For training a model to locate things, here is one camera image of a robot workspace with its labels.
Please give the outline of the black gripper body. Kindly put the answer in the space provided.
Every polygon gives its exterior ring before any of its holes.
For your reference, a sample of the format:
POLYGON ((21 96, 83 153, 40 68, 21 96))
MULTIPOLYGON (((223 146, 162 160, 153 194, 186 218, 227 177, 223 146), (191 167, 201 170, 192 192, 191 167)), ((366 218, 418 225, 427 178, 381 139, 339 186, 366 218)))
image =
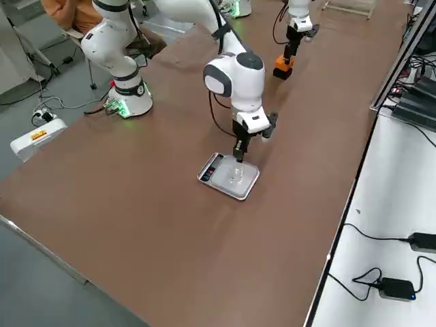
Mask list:
POLYGON ((239 123, 236 120, 232 121, 232 132, 236 137, 236 141, 241 141, 244 144, 249 144, 251 134, 247 130, 245 122, 239 123))
POLYGON ((291 47, 298 48, 302 39, 302 32, 297 31, 292 26, 287 26, 286 38, 291 47))

